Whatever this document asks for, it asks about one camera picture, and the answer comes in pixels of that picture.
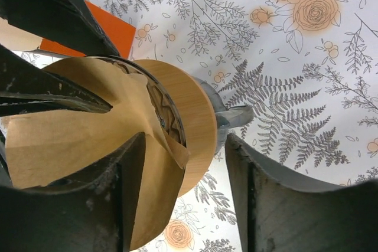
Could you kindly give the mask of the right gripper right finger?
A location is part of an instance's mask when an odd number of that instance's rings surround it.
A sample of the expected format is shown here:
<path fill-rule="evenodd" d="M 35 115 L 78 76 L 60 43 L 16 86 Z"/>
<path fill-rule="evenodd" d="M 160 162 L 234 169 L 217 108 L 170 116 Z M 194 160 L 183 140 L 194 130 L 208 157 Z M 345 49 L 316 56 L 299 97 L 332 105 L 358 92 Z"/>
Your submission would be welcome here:
<path fill-rule="evenodd" d="M 377 180 L 323 182 L 234 134 L 225 156 L 243 251 L 376 251 Z"/>

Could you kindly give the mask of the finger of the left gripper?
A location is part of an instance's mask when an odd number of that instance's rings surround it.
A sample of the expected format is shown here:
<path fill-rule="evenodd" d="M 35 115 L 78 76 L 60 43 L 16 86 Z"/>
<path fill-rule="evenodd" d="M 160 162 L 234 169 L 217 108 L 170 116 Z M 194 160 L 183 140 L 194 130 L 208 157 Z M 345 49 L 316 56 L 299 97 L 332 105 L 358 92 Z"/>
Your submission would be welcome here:
<path fill-rule="evenodd" d="M 86 55 L 119 55 L 84 0 L 1 0 L 1 18 Z"/>
<path fill-rule="evenodd" d="M 88 89 L 25 61 L 1 46 L 1 116 L 52 110 L 107 113 L 112 105 Z"/>

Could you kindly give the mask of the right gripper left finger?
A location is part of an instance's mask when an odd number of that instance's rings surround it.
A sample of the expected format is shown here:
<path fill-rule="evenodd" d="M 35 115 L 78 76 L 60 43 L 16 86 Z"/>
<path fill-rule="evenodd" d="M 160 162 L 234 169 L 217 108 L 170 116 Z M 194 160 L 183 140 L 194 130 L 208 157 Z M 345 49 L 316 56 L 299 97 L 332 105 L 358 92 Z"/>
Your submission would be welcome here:
<path fill-rule="evenodd" d="M 47 186 L 17 189 L 1 160 L 2 251 L 129 251 L 146 150 L 137 133 Z"/>

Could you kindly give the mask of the coffee filter package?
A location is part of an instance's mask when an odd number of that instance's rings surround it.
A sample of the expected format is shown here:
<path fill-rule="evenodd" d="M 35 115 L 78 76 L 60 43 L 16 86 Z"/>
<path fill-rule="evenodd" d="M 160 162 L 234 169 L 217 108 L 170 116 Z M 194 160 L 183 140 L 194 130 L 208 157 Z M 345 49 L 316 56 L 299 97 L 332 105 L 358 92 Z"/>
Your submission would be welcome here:
<path fill-rule="evenodd" d="M 9 50 L 58 56 L 128 57 L 136 28 L 98 6 L 41 1 L 36 8 L 11 5 L 1 16 L 1 44 Z"/>

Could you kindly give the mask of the brown paper coffee filter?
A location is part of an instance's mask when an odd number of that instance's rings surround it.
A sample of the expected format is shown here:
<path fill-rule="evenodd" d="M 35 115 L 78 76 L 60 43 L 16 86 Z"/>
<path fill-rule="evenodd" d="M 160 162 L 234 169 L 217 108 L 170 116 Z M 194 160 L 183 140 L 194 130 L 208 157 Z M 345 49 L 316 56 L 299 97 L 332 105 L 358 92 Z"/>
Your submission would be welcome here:
<path fill-rule="evenodd" d="M 53 110 L 8 119 L 5 154 L 12 183 L 19 189 L 46 186 L 91 165 L 138 132 L 146 135 L 146 153 L 131 249 L 167 226 L 185 166 L 187 148 L 178 141 L 176 119 L 163 102 L 164 89 L 146 69 L 93 57 L 56 61 L 46 70 L 104 98 L 104 114 Z"/>

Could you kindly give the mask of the grey glass dripper cone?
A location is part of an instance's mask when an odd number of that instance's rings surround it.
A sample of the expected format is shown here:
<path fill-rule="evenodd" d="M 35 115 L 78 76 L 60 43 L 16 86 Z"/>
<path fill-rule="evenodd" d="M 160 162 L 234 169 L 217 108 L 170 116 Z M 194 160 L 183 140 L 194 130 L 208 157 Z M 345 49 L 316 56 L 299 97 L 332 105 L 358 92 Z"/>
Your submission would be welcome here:
<path fill-rule="evenodd" d="M 173 99 L 168 94 L 165 87 L 145 67 L 115 55 L 87 55 L 86 57 L 111 63 L 121 69 L 125 74 L 140 74 L 145 76 L 147 78 L 147 91 L 151 103 L 155 107 L 155 113 L 161 126 L 171 138 L 184 147 L 187 147 L 184 126 Z"/>

